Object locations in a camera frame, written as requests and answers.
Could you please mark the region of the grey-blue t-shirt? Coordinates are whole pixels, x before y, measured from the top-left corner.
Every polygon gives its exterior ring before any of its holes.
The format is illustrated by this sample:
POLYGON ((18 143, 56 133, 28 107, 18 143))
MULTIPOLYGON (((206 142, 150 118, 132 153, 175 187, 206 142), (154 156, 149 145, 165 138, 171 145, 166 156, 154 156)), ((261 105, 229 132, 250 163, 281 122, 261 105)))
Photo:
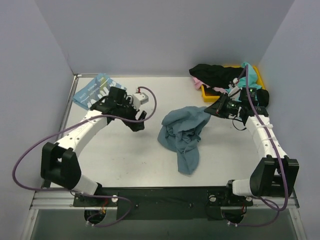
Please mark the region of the grey-blue t-shirt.
POLYGON ((211 118, 205 109, 204 106, 186 106, 170 111, 162 120, 157 141, 176 153, 177 170, 183 175, 192 175, 198 167, 198 143, 203 128, 211 118))

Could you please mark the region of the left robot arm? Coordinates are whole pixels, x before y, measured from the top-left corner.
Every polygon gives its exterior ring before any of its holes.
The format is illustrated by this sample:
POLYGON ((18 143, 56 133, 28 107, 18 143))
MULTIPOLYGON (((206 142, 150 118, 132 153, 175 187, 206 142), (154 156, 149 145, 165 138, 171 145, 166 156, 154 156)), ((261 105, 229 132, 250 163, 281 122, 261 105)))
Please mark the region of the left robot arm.
POLYGON ((108 95, 92 104, 81 125, 55 143, 47 142, 42 148, 41 177, 65 189, 84 193, 85 200, 91 206, 98 206, 103 200, 100 185, 82 174, 78 161, 82 150, 90 140, 114 119, 122 118, 123 123, 133 132, 142 131, 145 111, 141 105, 149 97, 140 91, 128 95, 124 89, 111 87, 108 95))

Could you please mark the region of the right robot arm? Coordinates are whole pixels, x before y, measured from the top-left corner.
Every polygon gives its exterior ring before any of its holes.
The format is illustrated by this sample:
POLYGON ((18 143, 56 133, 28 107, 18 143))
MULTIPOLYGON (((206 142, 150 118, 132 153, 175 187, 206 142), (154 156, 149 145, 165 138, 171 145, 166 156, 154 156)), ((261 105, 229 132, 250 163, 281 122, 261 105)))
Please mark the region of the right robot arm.
POLYGON ((299 163, 282 149, 265 107, 251 105, 249 101, 234 101, 224 94, 204 111, 221 119, 240 120, 251 134, 260 158, 248 179, 233 180, 232 187, 223 192, 227 204, 236 204, 241 196, 291 196, 299 163))

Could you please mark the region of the yellow plastic bin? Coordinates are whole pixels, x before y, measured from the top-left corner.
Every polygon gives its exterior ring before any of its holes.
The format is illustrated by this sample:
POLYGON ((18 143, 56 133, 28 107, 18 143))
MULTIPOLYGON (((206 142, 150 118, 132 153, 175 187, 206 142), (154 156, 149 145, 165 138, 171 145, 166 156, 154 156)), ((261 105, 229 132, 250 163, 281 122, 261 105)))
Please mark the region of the yellow plastic bin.
MULTIPOLYGON (((263 80, 262 80, 262 78, 261 78, 261 75, 260 75, 260 72, 259 72, 258 68, 257 68, 255 65, 253 65, 252 68, 254 69, 254 71, 255 71, 256 74, 257 74, 257 81, 256 81, 256 83, 257 83, 258 85, 260 85, 262 89, 265 90, 266 87, 265 87, 265 84, 264 84, 264 82, 263 82, 263 80)), ((200 90, 201 90, 201 96, 202 96, 203 101, 204 101, 205 103, 214 103, 214 102, 216 102, 216 101, 219 99, 219 97, 220 97, 219 95, 213 95, 212 93, 207 92, 207 90, 206 90, 206 88, 205 88, 204 85, 202 85, 202 86, 200 87, 200 90)))

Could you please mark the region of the black t-shirt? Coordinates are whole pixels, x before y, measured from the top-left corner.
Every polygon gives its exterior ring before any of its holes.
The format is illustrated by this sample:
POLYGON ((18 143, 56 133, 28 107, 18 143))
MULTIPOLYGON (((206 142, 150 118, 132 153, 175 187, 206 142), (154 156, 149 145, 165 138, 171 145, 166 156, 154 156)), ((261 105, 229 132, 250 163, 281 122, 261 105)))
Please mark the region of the black t-shirt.
POLYGON ((238 78, 243 70, 242 67, 224 67, 201 63, 189 69, 189 73, 211 88, 228 89, 229 83, 238 78))

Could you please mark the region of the folded blue printed t-shirt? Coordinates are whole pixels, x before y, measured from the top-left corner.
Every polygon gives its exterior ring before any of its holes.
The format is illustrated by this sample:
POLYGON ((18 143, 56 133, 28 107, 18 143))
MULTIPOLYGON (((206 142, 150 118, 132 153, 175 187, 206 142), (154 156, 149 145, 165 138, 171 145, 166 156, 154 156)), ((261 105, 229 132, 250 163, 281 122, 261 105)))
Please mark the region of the folded blue printed t-shirt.
POLYGON ((86 86, 74 94, 72 101, 79 107, 89 110, 94 103, 108 95, 111 87, 122 90, 127 89, 105 73, 99 73, 86 86))

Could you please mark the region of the pink t-shirt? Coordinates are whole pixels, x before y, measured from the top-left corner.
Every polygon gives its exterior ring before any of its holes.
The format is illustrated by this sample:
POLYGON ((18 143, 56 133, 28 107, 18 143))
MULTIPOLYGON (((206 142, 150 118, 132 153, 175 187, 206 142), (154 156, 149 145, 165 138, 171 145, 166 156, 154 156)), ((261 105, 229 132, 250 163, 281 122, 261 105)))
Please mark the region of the pink t-shirt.
POLYGON ((213 90, 215 92, 218 93, 227 93, 227 91, 224 88, 220 88, 220 87, 210 87, 209 85, 205 84, 204 82, 200 81, 199 79, 197 79, 196 77, 192 77, 193 81, 194 81, 194 87, 196 90, 199 90, 201 88, 201 86, 204 86, 205 89, 209 90, 213 90))

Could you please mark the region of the teal t-shirt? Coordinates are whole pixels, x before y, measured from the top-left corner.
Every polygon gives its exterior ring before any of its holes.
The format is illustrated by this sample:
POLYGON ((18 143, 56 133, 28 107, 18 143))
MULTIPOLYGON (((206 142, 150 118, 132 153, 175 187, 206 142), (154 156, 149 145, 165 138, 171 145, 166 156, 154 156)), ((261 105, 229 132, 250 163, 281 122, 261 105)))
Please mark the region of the teal t-shirt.
POLYGON ((258 75, 254 68, 248 62, 244 62, 241 65, 241 68, 242 70, 240 71, 240 74, 237 76, 237 86, 244 91, 246 91, 247 87, 249 89, 256 90, 262 89, 262 86, 257 84, 258 75))

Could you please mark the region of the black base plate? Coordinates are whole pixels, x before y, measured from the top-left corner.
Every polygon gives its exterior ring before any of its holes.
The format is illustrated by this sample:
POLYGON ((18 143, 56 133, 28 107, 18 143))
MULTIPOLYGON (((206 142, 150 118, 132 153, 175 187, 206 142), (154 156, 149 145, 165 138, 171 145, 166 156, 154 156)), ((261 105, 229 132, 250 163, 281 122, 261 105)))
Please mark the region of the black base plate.
POLYGON ((116 217, 126 220, 222 220, 243 216, 253 200, 236 196, 227 186, 188 187, 103 187, 98 195, 119 199, 95 198, 76 194, 73 206, 89 208, 116 207, 116 217))

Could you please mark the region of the aluminium front rail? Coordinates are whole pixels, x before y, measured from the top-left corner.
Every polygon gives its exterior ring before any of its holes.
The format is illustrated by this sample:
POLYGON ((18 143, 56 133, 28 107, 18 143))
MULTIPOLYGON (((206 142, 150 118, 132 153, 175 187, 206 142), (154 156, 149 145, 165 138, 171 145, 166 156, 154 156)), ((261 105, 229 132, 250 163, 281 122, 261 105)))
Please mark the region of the aluminium front rail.
MULTIPOLYGON (((281 207, 284 203, 284 198, 279 197, 264 197, 266 200, 271 200, 281 207)), ((267 209, 269 208, 261 200, 253 199, 253 206, 248 208, 253 209, 267 209)), ((289 197, 286 209, 298 209, 300 207, 295 196, 289 197)), ((85 210, 98 210, 98 206, 74 206, 74 196, 67 191, 56 192, 36 192, 30 205, 33 210, 69 210, 75 208, 82 208, 85 210)))

